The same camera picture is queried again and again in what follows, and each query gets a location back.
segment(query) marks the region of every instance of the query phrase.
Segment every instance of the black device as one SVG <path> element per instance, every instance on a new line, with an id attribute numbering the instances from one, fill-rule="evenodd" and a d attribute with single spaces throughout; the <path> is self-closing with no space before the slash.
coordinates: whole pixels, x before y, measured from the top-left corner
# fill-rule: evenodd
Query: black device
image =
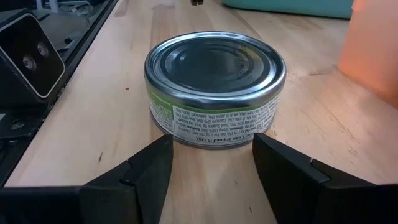
<path id="1" fill-rule="evenodd" d="M 30 11 L 0 12 L 0 110 L 47 105 L 67 78 L 65 64 Z"/>
<path id="2" fill-rule="evenodd" d="M 118 0 L 104 2 L 96 13 L 97 18 L 90 23 L 90 26 L 87 27 L 87 30 L 84 31 L 81 38 L 76 40 L 75 45 L 67 52 L 63 53 L 62 60 L 65 63 L 66 71 L 48 97 L 45 99 L 39 98 L 38 101 L 36 101 L 34 95 L 28 94 L 29 96 L 33 96 L 33 101 L 29 101 L 30 103 L 26 105 L 23 102 L 21 103 L 23 100 L 19 100 L 20 98 L 16 98 L 16 100 L 19 101 L 11 103 L 9 106 L 6 106 L 5 101 L 0 101 L 0 187 L 6 183 L 6 180 L 19 162 L 19 159 L 25 153 L 25 150 L 39 130 L 41 124 L 51 112 L 52 107 L 57 98 L 61 95 L 67 81 L 72 77 L 73 72 L 80 63 L 80 60 L 85 55 L 85 52 L 90 47 L 117 2 Z M 17 18 L 22 14 L 29 13 L 26 10 L 18 9 L 21 7 L 30 8 L 30 6 L 27 5 L 27 1 L 24 0 L 16 1 L 14 3 L 1 3 L 0 11 L 4 10 L 3 6 L 7 7 L 10 4 L 13 5 L 12 9 L 15 10 L 0 12 L 0 24 L 2 24 L 2 26 L 5 26 L 8 22 L 12 21 L 12 19 Z M 0 80 L 3 75 L 9 75 L 7 64 L 4 64 L 4 60 L 2 60 L 1 57 L 0 71 L 2 72 Z M 3 90 L 2 83 L 0 83 L 0 94 L 2 94 L 0 99 L 4 99 L 7 95 L 13 93 L 1 90 Z"/>
<path id="3" fill-rule="evenodd" d="M 398 185 L 375 185 L 255 134 L 252 151 L 276 220 L 398 223 Z"/>
<path id="4" fill-rule="evenodd" d="M 172 161 L 165 135 L 82 186 L 0 189 L 0 224 L 159 223 Z"/>

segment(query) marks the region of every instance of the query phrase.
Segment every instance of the orange object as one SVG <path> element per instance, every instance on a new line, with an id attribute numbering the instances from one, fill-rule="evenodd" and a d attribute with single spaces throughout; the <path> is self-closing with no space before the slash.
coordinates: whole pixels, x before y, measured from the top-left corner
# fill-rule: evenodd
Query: orange object
<path id="1" fill-rule="evenodd" d="M 355 0 L 339 68 L 398 107 L 398 1 Z"/>

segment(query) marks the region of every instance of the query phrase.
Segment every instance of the tuna can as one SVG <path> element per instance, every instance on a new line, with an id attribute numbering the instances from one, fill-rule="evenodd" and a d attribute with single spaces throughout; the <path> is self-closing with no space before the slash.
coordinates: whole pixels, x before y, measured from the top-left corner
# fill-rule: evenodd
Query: tuna can
<path id="1" fill-rule="evenodd" d="M 185 143 L 223 148 L 247 143 L 271 125 L 286 66 L 260 40 L 196 32 L 154 47 L 144 72 L 158 126 Z"/>

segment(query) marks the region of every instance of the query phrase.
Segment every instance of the wooden surface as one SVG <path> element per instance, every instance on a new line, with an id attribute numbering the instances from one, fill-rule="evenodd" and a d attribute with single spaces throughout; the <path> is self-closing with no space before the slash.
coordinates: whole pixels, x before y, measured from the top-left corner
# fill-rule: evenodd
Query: wooden surface
<path id="1" fill-rule="evenodd" d="M 285 58 L 268 135 L 368 181 L 398 182 L 398 111 L 336 68 L 348 21 L 210 0 L 120 0 L 7 186 L 84 184 L 161 136 L 149 113 L 145 56 L 162 40 L 201 30 L 247 34 Z M 250 145 L 206 151 L 175 143 L 161 223 L 275 223 Z"/>

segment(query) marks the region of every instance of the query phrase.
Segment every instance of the can rim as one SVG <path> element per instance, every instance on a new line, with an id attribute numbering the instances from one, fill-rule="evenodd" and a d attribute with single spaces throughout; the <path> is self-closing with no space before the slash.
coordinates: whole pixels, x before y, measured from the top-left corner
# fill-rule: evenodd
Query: can rim
<path id="1" fill-rule="evenodd" d="M 239 39 L 241 41 L 245 41 L 247 44 L 251 44 L 253 47 L 257 47 L 259 50 L 267 54 L 267 56 L 271 56 L 271 63 L 275 65 L 275 74 L 272 77 L 272 80 L 268 82 L 266 86 L 256 91 L 239 94 L 237 92 L 206 93 L 194 90 L 187 90 L 182 86 L 178 86 L 178 88 L 175 88 L 167 85 L 157 77 L 157 75 L 154 73 L 153 64 L 154 58 L 156 57 L 156 53 L 159 52 L 159 49 L 164 49 L 172 46 L 173 44 L 188 41 L 190 39 L 198 39 L 203 37 L 224 37 L 229 39 Z M 151 84 L 155 89 L 175 98 L 176 100 L 182 101 L 189 105 L 200 104 L 207 105 L 207 107 L 209 108 L 225 108 L 231 104 L 247 106 L 263 103 L 264 101 L 267 101 L 269 98 L 272 98 L 273 96 L 278 94 L 283 88 L 285 82 L 286 66 L 282 56 L 274 48 L 250 36 L 234 32 L 193 32 L 172 37 L 156 45 L 146 57 L 144 64 L 144 76 L 147 82 Z"/>

